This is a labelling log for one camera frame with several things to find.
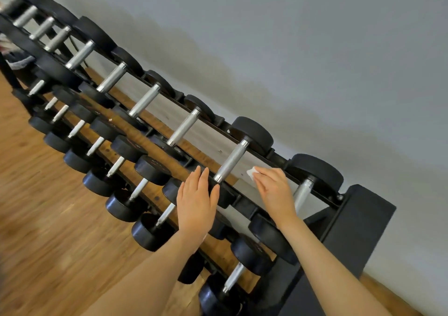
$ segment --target person's arm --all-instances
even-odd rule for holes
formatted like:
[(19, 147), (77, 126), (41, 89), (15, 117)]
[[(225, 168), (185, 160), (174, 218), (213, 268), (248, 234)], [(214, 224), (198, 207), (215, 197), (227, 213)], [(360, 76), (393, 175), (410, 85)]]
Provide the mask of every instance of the person's arm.
[(210, 231), (219, 198), (208, 195), (208, 168), (198, 166), (177, 194), (179, 231), (147, 260), (102, 295), (82, 316), (158, 316), (182, 268)]
[(266, 210), (291, 244), (327, 316), (390, 316), (390, 313), (297, 217), (283, 171), (255, 167)]

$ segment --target left hand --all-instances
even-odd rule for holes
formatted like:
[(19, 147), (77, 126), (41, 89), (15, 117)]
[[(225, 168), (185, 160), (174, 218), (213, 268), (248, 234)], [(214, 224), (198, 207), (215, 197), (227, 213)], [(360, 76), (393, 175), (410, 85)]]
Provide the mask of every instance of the left hand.
[(193, 252), (199, 248), (213, 225), (220, 197), (219, 185), (215, 185), (208, 195), (208, 175), (208, 168), (201, 174), (198, 166), (177, 191), (179, 232), (187, 236)]

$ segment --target hand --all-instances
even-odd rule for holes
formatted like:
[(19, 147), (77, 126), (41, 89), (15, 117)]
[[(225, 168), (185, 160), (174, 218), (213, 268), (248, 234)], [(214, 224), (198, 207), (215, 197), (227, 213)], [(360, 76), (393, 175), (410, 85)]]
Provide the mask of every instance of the hand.
[(208, 168), (201, 174), (198, 166), (177, 191), (179, 231), (187, 235), (193, 252), (199, 248), (213, 225), (220, 197), (219, 185), (215, 185), (208, 195), (208, 174)]
[(255, 166), (254, 181), (266, 210), (281, 229), (282, 225), (297, 219), (294, 199), (284, 172), (280, 168)]

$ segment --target forearm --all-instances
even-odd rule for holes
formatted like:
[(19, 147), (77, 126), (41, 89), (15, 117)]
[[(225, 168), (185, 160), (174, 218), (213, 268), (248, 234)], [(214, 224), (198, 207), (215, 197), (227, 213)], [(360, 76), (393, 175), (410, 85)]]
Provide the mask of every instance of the forearm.
[(177, 232), (158, 251), (101, 296), (83, 316), (160, 315), (193, 251), (188, 237)]
[(302, 220), (294, 217), (279, 227), (293, 247), (327, 316), (390, 316)]

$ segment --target white wipe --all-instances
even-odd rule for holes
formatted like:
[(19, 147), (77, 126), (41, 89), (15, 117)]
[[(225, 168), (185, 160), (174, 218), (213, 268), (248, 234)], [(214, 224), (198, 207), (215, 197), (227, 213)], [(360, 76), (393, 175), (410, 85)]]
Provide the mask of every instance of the white wipe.
[(258, 172), (255, 167), (252, 167), (250, 170), (247, 171), (247, 174), (249, 175), (249, 177), (254, 180), (254, 173), (260, 173)]

